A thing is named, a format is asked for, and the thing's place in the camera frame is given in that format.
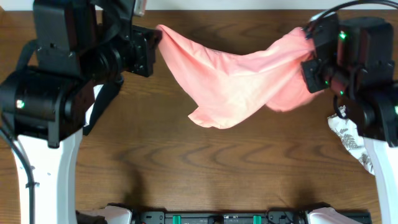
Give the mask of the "pink shirt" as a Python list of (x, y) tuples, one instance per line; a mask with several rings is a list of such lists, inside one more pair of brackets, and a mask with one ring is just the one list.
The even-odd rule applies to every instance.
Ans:
[(159, 50), (177, 83), (197, 104), (188, 117), (204, 128), (228, 129), (266, 106), (294, 110), (316, 96), (307, 90), (301, 64), (314, 43), (299, 27), (266, 50), (235, 55), (196, 43), (165, 25)]

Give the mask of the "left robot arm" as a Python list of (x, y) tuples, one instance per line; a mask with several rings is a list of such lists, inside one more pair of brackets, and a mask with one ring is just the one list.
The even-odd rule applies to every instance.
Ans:
[(36, 39), (1, 83), (1, 136), (17, 166), (22, 223), (133, 223), (111, 203), (75, 208), (83, 136), (118, 95), (123, 72), (153, 73), (162, 34), (135, 26), (145, 1), (35, 1)]

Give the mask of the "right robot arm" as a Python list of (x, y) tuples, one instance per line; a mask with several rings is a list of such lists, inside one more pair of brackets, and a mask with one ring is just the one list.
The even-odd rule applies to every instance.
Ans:
[(304, 28), (315, 45), (302, 63), (307, 89), (330, 89), (333, 107), (352, 121), (374, 167), (383, 223), (397, 223), (397, 80), (394, 29), (379, 17), (339, 20), (318, 14)]

